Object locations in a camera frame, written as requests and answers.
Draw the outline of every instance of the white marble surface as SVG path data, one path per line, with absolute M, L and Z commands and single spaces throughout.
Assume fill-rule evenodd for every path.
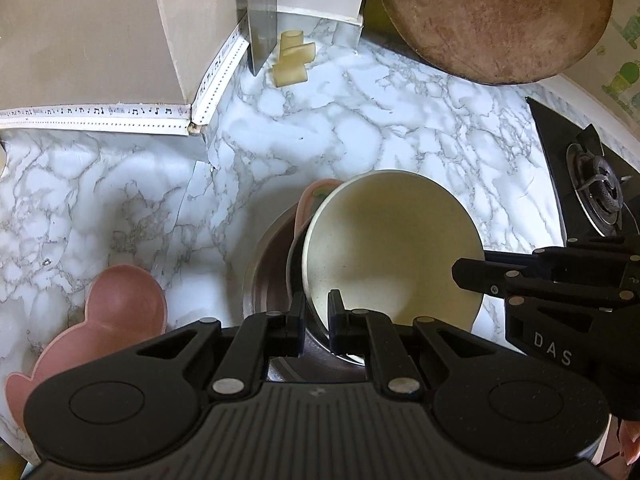
M 480 86 L 367 40 L 356 54 L 330 46 L 324 21 L 306 32 L 318 42 L 308 82 L 275 89 L 267 69 L 234 76 L 204 132 L 209 162 L 63 134 L 0 137 L 10 162 L 0 178 L 0 383 L 82 319 L 87 285 L 116 262 L 151 270 L 170 328 L 202 316 L 239 324 L 258 240 L 319 178 L 417 171 L 460 200 L 487 249 L 561 244 L 524 97 L 584 118 L 537 85 Z M 484 302 L 474 331 L 504 342 L 501 302 Z M 34 460 L 4 396 L 0 437 Z

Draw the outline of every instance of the beige tube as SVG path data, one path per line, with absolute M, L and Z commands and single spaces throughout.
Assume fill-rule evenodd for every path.
M 273 65 L 273 83 L 276 88 L 305 81 L 306 68 L 303 64 L 276 63 Z
M 280 35 L 280 55 L 282 51 L 292 46 L 302 45 L 304 35 L 301 30 L 285 30 Z
M 311 63 L 316 58 L 316 44 L 305 43 L 303 45 L 290 46 L 280 51 L 280 62 L 287 64 Z

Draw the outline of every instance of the pink silicone plate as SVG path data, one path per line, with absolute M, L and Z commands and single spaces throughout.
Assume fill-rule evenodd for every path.
M 109 267 L 94 281 L 84 321 L 59 334 L 44 349 L 31 376 L 12 373 L 4 394 L 16 423 L 31 392 L 50 377 L 164 333 L 166 301 L 162 288 L 146 270 L 130 265 Z

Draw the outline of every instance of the gas stove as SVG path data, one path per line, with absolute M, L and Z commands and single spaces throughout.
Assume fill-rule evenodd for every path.
M 560 212 L 562 240 L 638 234 L 640 174 L 581 128 L 528 98 Z

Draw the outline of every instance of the silver rivet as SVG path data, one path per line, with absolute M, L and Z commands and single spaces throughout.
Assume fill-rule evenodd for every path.
M 396 394 L 414 394 L 420 389 L 420 383 L 411 377 L 396 377 L 391 379 L 388 388 Z
M 240 379 L 225 377 L 213 383 L 213 391 L 220 395 L 238 394 L 244 390 L 244 383 Z
M 509 298 L 509 304 L 513 306 L 518 306 L 524 303 L 524 298 L 522 296 L 511 296 Z

